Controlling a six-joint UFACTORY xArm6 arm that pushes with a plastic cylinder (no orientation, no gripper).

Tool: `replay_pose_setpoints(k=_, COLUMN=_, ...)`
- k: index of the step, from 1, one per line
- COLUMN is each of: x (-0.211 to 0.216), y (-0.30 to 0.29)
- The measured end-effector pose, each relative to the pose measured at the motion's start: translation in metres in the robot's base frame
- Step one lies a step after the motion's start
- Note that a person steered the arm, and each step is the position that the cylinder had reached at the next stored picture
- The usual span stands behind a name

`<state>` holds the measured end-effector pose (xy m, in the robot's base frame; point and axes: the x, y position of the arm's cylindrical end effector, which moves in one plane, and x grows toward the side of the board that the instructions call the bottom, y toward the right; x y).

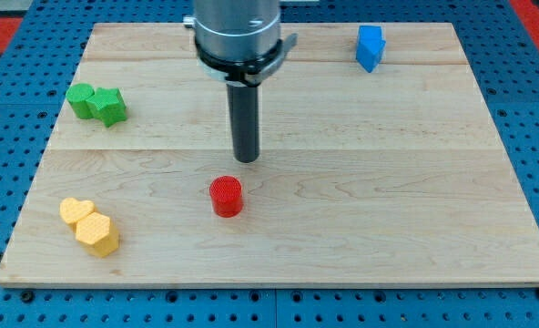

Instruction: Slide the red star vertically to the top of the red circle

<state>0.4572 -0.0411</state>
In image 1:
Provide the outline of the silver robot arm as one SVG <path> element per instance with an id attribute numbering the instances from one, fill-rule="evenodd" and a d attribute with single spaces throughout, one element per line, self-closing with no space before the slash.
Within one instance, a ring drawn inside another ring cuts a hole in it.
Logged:
<path id="1" fill-rule="evenodd" d="M 197 59 L 210 77 L 257 87 L 275 74 L 298 35 L 281 36 L 279 0 L 193 0 L 182 24 L 194 32 Z"/>

